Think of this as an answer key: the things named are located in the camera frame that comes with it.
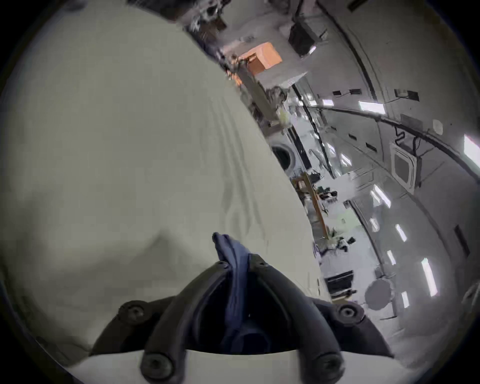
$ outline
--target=vent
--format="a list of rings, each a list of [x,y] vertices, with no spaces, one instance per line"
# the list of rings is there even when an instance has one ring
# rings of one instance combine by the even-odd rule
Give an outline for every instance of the vent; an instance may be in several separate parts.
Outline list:
[[[365,143],[365,145],[367,146],[367,148],[369,148],[369,149],[371,149],[372,151],[374,151],[375,153],[377,153],[377,148],[375,148],[373,145],[368,144],[368,143]]]
[[[462,246],[465,257],[468,257],[468,255],[470,255],[470,248],[468,247],[467,240],[465,240],[465,236],[463,235],[463,232],[460,229],[460,226],[456,225],[455,228],[453,229],[453,232],[455,232],[456,238],[458,239],[458,242]]]
[[[408,192],[413,194],[420,176],[421,159],[414,156],[408,149],[390,143],[392,161],[392,176]]]

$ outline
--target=square vent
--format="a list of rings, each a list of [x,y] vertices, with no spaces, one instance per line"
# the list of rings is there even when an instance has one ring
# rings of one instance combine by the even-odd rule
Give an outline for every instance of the square vent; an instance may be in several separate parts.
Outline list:
[[[421,159],[414,156],[407,147],[390,143],[392,176],[408,192],[413,194],[420,177]]]

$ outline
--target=screw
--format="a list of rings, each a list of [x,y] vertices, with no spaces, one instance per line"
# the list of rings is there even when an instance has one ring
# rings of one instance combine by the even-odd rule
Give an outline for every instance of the screw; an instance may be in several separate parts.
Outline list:
[[[134,322],[141,319],[145,314],[144,309],[138,305],[134,305],[130,307],[127,313],[128,313],[128,318]]]
[[[220,268],[228,268],[230,264],[228,264],[226,261],[219,261],[216,263]]]
[[[343,360],[335,353],[320,356],[313,363],[315,376],[322,380],[331,380],[343,374]]]
[[[340,310],[340,313],[345,316],[345,317],[353,317],[355,316],[355,311],[350,308],[350,307],[346,307],[346,308],[342,308]]]
[[[156,380],[165,380],[173,374],[171,360],[161,353],[144,355],[141,365],[144,376]]]

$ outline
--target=white fabric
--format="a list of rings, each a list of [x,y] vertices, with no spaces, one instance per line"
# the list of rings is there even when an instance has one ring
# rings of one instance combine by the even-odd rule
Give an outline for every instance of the white fabric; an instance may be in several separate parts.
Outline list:
[[[143,351],[87,358],[69,372],[85,384],[145,384],[140,372]],[[384,356],[342,352],[345,373],[338,384],[401,384],[416,372]],[[297,351],[233,356],[188,351],[183,384],[301,384]]]
[[[179,27],[124,0],[60,10],[11,76],[0,121],[10,287],[65,355],[124,302],[178,293],[216,261],[214,231],[328,299],[289,180]]]

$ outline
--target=black screw head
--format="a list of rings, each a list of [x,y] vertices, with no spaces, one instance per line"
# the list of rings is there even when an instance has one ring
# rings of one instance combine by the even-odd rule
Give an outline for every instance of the black screw head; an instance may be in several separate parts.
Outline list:
[[[357,314],[356,311],[351,307],[342,308],[340,310],[340,313],[342,314],[342,316],[345,316],[345,317],[353,317]]]
[[[225,269],[225,268],[228,268],[228,266],[230,264],[228,264],[226,261],[217,261],[216,265],[220,268],[220,269]]]
[[[173,374],[172,361],[161,353],[144,355],[140,365],[142,374],[150,379],[165,380]]]
[[[137,322],[143,317],[145,311],[139,305],[134,305],[127,310],[127,313],[130,320]]]
[[[140,325],[152,317],[150,304],[141,300],[133,300],[123,304],[118,313],[119,320],[127,325]]]
[[[339,379],[345,370],[343,359],[335,353],[320,356],[313,362],[313,372],[322,381]]]

